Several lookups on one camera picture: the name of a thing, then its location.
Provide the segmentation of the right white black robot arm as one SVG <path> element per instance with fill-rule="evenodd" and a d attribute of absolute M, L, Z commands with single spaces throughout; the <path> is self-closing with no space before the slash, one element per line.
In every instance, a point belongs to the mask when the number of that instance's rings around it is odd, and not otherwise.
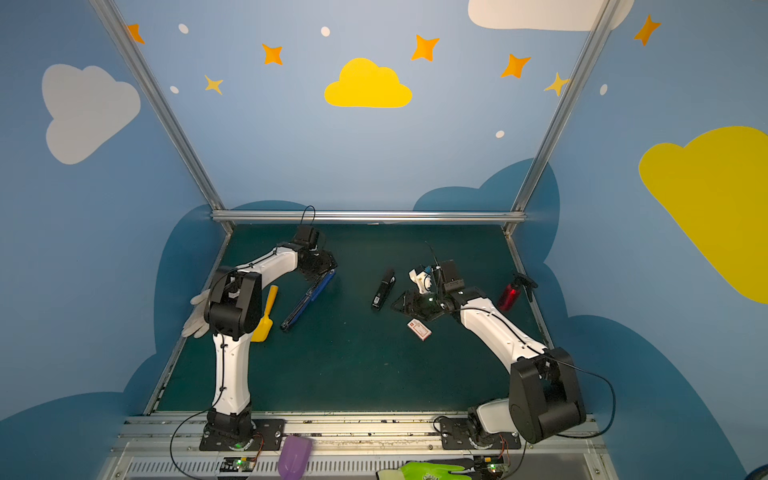
<path fill-rule="evenodd" d="M 507 319 L 477 288 L 450 293 L 408 290 L 391 308 L 411 320 L 429 322 L 452 315 L 473 332 L 509 374 L 508 396 L 468 412 L 471 435 L 516 433 L 529 443 L 559 435 L 586 421 L 586 408 L 570 354 L 549 349 Z"/>

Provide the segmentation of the aluminium front rail bed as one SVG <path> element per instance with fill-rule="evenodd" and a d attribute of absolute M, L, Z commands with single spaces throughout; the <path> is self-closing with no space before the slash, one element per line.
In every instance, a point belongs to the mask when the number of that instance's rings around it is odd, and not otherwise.
<path fill-rule="evenodd" d="M 521 437 L 519 450 L 444 450 L 433 420 L 457 411 L 424 412 L 258 412 L 255 419 L 285 421 L 283 441 L 311 438 L 305 479 L 373 479 L 381 469 L 409 461 L 461 460 L 474 471 L 475 456 L 498 456 L 508 479 L 615 479 L 617 470 L 605 443 L 595 438 L 593 419 L 538 444 Z M 201 451 L 202 419 L 184 412 L 128 418 L 107 454 L 101 479 L 277 479 L 278 451 Z M 225 457 L 255 457 L 250 473 L 220 473 Z M 475 478 L 494 478 L 475 472 Z"/>

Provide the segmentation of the green work glove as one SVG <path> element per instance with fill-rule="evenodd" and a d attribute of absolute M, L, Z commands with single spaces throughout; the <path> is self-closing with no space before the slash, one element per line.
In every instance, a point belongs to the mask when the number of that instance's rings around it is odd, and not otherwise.
<path fill-rule="evenodd" d="M 376 472 L 378 480 L 470 480 L 475 472 L 461 460 L 409 461 Z"/>

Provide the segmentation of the green circuit board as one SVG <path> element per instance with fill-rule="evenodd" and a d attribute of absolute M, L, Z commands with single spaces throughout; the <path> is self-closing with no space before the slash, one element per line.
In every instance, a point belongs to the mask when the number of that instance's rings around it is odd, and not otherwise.
<path fill-rule="evenodd" d="M 220 473 L 250 473 L 257 464 L 255 457 L 225 457 L 219 466 Z"/>
<path fill-rule="evenodd" d="M 507 463 L 498 456 L 475 456 L 474 471 L 490 477 L 503 476 L 508 471 Z"/>

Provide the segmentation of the aluminium frame rear crossbar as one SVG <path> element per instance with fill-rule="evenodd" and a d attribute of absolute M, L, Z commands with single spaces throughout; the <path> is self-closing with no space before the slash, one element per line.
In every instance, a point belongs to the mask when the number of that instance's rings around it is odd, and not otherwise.
<path fill-rule="evenodd" d="M 427 211 L 274 211 L 274 210 L 214 210 L 212 219 L 233 223 L 457 223 L 457 224 L 499 224 L 522 223 L 526 220 L 523 212 L 427 212 Z"/>

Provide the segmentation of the black stapler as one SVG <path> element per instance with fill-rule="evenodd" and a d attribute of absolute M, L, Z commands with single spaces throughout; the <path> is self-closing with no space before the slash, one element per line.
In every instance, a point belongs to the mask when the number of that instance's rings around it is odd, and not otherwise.
<path fill-rule="evenodd" d="M 396 283 L 395 271 L 393 268 L 389 268 L 385 271 L 383 278 L 371 302 L 371 307 L 374 310 L 380 310 L 383 307 L 395 283 Z"/>

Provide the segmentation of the aluminium frame post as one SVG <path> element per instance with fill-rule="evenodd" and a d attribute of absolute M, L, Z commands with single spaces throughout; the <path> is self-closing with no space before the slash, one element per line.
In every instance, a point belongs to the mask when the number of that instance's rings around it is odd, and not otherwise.
<path fill-rule="evenodd" d="M 619 17 L 621 5 L 622 1 L 619 0 L 604 1 L 598 10 L 596 20 L 571 72 L 570 82 L 566 85 L 565 92 L 560 96 L 542 143 L 515 197 L 511 208 L 512 213 L 521 214 L 522 217 L 525 217 L 533 194 L 613 30 L 614 19 Z"/>
<path fill-rule="evenodd" d="M 141 87 L 142 92 L 149 101 L 181 160 L 211 208 L 212 213 L 224 211 L 225 206 L 221 197 L 172 111 L 170 103 L 164 96 L 160 84 L 139 48 L 139 44 L 129 33 L 128 25 L 124 22 L 116 2 L 90 0 L 89 3 Z"/>

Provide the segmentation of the right green circuit board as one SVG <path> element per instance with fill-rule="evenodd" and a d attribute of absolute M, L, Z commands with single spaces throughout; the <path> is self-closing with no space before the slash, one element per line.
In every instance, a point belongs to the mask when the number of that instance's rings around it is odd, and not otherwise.
<path fill-rule="evenodd" d="M 474 471 L 490 477 L 503 476 L 508 471 L 507 463 L 498 456 L 475 456 Z"/>

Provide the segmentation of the yellow plastic scoop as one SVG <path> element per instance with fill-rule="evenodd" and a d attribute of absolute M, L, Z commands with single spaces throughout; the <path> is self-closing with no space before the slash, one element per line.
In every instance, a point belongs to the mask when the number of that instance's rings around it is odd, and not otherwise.
<path fill-rule="evenodd" d="M 277 285 L 270 286 L 263 316 L 259 320 L 259 323 L 251 336 L 252 343 L 263 343 L 267 339 L 273 326 L 273 320 L 270 318 L 270 313 L 273 309 L 278 291 L 279 287 Z"/>

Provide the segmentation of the aluminium frame right post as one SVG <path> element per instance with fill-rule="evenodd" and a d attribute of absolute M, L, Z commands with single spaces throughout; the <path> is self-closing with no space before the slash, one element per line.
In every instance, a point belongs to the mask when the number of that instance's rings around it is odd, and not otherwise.
<path fill-rule="evenodd" d="M 565 92 L 560 96 L 542 143 L 515 197 L 511 208 L 512 213 L 521 214 L 522 217 L 525 217 L 533 194 L 613 30 L 614 19 L 619 17 L 621 5 L 622 1 L 619 0 L 604 1 L 598 10 L 596 20 L 571 72 L 570 82 L 566 85 Z"/>

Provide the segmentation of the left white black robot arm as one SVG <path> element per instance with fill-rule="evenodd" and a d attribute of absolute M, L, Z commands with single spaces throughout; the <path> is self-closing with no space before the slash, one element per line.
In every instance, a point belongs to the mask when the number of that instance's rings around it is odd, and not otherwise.
<path fill-rule="evenodd" d="M 262 313 L 262 290 L 281 276 L 297 271 L 318 280 L 335 269 L 332 253 L 317 247 L 282 243 L 269 253 L 214 277 L 204 320 L 216 347 L 216 384 L 206 430 L 244 442 L 252 435 L 252 402 L 248 387 L 252 333 Z"/>

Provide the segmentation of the red white staple box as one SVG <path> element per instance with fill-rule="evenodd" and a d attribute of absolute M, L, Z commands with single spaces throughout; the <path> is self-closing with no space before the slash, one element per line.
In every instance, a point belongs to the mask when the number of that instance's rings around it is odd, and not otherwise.
<path fill-rule="evenodd" d="M 407 326 L 421 341 L 432 335 L 432 331 L 418 319 L 410 320 Z"/>

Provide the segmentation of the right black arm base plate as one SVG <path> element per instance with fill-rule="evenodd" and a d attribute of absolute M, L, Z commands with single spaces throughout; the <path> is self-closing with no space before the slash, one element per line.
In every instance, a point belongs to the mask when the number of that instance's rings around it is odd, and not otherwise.
<path fill-rule="evenodd" d="M 512 432 L 488 433 L 479 420 L 468 417 L 436 417 L 432 426 L 444 450 L 519 450 L 520 438 Z"/>

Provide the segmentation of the red spray bottle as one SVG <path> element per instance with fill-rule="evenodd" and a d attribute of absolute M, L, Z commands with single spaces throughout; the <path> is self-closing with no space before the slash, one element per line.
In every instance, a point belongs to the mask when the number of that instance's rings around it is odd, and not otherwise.
<path fill-rule="evenodd" d="M 534 290 L 537 288 L 538 283 L 531 277 L 523 273 L 515 273 L 512 277 L 512 281 L 506 285 L 497 302 L 498 309 L 502 312 L 509 311 L 521 295 L 525 295 L 528 302 L 532 302 L 534 298 Z"/>

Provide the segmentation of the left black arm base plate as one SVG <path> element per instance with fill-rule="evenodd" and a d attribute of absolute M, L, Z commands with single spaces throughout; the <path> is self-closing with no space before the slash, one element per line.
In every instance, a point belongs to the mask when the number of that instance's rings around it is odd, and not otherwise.
<path fill-rule="evenodd" d="M 282 419 L 235 418 L 208 421 L 199 444 L 201 451 L 278 451 L 285 421 Z"/>

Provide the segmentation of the white knit work glove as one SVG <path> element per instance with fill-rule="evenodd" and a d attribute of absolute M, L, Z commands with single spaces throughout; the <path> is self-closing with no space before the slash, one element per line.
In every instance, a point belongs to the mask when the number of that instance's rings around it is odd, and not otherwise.
<path fill-rule="evenodd" d="M 210 290 L 206 289 L 190 300 L 193 310 L 182 328 L 181 335 L 184 338 L 200 338 L 208 332 L 209 324 L 204 318 L 204 312 L 209 295 Z"/>

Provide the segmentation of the left green circuit board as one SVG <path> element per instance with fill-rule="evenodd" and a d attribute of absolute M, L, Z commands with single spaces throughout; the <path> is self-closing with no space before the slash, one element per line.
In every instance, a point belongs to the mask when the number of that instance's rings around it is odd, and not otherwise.
<path fill-rule="evenodd" d="M 225 457 L 219 466 L 220 473 L 250 473 L 257 464 L 255 457 Z"/>

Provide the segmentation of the aluminium frame left post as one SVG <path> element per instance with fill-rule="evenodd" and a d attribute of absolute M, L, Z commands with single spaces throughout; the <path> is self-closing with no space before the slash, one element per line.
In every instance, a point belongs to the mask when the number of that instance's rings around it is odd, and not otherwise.
<path fill-rule="evenodd" d="M 181 160 L 211 208 L 212 213 L 224 211 L 225 206 L 221 197 L 172 111 L 170 103 L 164 96 L 160 84 L 139 48 L 139 44 L 129 33 L 128 25 L 124 22 L 116 2 L 90 0 L 89 3 L 141 87 L 142 92 L 149 101 Z"/>

